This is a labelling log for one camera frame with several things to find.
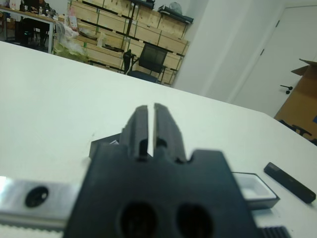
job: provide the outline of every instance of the door handle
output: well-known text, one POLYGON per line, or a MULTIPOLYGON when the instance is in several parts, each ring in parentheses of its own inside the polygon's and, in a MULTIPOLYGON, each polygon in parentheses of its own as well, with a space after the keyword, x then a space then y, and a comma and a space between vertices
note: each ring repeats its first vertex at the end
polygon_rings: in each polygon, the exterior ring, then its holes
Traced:
POLYGON ((281 87, 284 87, 284 88, 288 88, 288 90, 286 91, 286 94, 290 94, 291 93, 291 90, 293 90, 293 87, 289 87, 289 86, 284 86, 284 85, 280 85, 281 87))

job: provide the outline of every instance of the black chair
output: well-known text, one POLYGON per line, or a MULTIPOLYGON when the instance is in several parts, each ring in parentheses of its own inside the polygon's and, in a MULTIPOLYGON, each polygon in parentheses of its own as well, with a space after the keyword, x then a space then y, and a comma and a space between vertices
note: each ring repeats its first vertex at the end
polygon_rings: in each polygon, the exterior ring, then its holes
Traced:
POLYGON ((124 61, 124 73, 128 74, 129 76, 139 78, 149 82, 157 82, 157 78, 149 75, 147 73, 141 71, 131 71, 133 65, 138 61, 139 66, 147 68, 151 71, 161 74, 163 72, 162 78, 164 76, 165 67, 163 63, 165 61, 167 55, 167 50, 157 47, 150 44, 145 44, 142 50, 140 57, 137 60, 134 60, 135 55, 131 54, 131 50, 128 50, 123 55, 124 61))

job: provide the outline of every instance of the white table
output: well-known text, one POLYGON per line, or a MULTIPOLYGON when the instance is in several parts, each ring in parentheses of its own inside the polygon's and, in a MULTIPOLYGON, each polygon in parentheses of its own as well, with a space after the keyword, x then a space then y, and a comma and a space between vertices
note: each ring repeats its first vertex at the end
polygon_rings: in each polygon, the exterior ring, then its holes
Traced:
MULTIPOLYGON (((126 75, 0 42, 0 175, 81 182, 90 142, 120 133, 139 105, 168 106, 186 155, 221 150, 234 172, 258 174, 281 198, 254 213, 259 226, 285 225, 293 238, 317 234, 317 204, 306 205, 263 168, 273 162, 317 192, 317 147, 269 116, 126 75)), ((150 129, 149 153, 152 153, 150 129)), ((61 234, 0 226, 2 238, 61 234)))
MULTIPOLYGON (((50 26, 49 28, 49 47, 48 47, 48 53, 51 54, 53 50, 53 27, 55 21, 52 18, 45 17, 45 16, 39 16, 37 14, 31 13, 31 12, 24 12, 24 11, 18 11, 15 9, 10 9, 7 7, 0 6, 0 11, 1 12, 7 12, 7 13, 12 13, 12 14, 17 14, 22 17, 26 18, 31 18, 36 21, 44 22, 50 26)), ((4 35, 6 37, 6 19, 4 22, 4 35)))

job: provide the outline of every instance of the person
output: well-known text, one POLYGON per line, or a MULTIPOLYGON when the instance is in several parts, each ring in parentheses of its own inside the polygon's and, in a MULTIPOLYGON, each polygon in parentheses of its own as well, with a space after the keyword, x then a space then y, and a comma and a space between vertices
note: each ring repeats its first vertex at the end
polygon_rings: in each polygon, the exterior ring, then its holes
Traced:
MULTIPOLYGON (((47 12, 49 14, 54 14, 56 11, 50 7, 48 3, 46 3, 44 0, 39 0, 39 7, 42 7, 42 14, 47 15, 47 12)), ((32 12, 38 13, 38 9, 32 7, 32 12)), ((25 18, 22 21, 22 30, 23 32, 34 32, 34 28, 37 28, 40 30, 40 46, 45 47, 45 38, 46 33, 50 30, 50 26, 44 22, 36 21, 34 19, 25 18)))

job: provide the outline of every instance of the white door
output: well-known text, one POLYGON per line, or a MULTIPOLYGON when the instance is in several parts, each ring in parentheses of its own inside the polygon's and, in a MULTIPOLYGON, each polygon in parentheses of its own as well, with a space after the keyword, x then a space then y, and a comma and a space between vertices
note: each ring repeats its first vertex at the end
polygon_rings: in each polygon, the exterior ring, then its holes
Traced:
POLYGON ((274 117, 295 87, 300 76, 291 71, 316 60, 317 6, 285 9, 265 51, 233 104, 260 111, 274 117))

